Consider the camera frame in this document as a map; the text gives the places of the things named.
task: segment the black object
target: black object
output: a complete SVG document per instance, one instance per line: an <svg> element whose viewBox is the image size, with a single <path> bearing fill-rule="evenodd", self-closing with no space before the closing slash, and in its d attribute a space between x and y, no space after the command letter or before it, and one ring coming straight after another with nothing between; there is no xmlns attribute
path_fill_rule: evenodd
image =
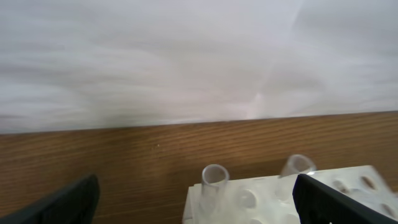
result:
<svg viewBox="0 0 398 224"><path fill-rule="evenodd" d="M301 224L398 224L305 174L297 177L293 199Z"/></svg>
<svg viewBox="0 0 398 224"><path fill-rule="evenodd" d="M0 219L0 224L90 224L100 197L95 175Z"/></svg>

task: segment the white paper background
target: white paper background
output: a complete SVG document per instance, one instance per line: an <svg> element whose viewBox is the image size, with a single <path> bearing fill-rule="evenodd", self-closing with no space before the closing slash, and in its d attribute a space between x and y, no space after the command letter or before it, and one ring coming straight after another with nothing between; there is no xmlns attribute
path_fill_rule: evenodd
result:
<svg viewBox="0 0 398 224"><path fill-rule="evenodd" d="M393 0L0 2L0 133L398 109Z"/></svg>

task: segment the clear glass tube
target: clear glass tube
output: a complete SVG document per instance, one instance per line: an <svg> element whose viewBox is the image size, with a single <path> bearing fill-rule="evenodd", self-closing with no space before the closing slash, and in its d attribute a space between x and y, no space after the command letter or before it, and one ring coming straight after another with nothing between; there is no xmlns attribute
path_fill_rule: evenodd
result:
<svg viewBox="0 0 398 224"><path fill-rule="evenodd" d="M276 197L282 201L288 201L292 196L293 186L298 174L312 175L317 167L306 156L300 154L291 155L278 176L277 184L275 187Z"/></svg>
<svg viewBox="0 0 398 224"><path fill-rule="evenodd" d="M200 207L206 215L215 213L219 209L225 187L229 181L228 171L221 165L212 164L204 168L201 173Z"/></svg>

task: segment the wood grain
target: wood grain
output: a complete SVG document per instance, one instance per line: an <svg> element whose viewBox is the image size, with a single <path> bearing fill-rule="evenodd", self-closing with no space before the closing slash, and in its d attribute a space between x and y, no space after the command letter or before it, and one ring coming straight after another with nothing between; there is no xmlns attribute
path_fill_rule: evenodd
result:
<svg viewBox="0 0 398 224"><path fill-rule="evenodd" d="M95 173L95 224L180 223L206 165L232 179L276 175L294 153L319 169L374 165L398 190L397 147L398 113L2 135L0 215Z"/></svg>

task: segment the transparent plastic tube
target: transparent plastic tube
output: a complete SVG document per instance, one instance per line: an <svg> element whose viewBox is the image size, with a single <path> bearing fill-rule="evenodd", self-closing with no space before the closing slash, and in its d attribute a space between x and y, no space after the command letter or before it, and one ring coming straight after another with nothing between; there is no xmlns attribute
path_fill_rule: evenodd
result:
<svg viewBox="0 0 398 224"><path fill-rule="evenodd" d="M298 174L312 175L317 167L306 156L295 154L287 159L275 187L275 195L281 202L288 201L292 195L295 179Z"/></svg>
<svg viewBox="0 0 398 224"><path fill-rule="evenodd" d="M211 215L220 208L229 173L223 166L212 164L204 168L201 179L200 207L205 215Z"/></svg>

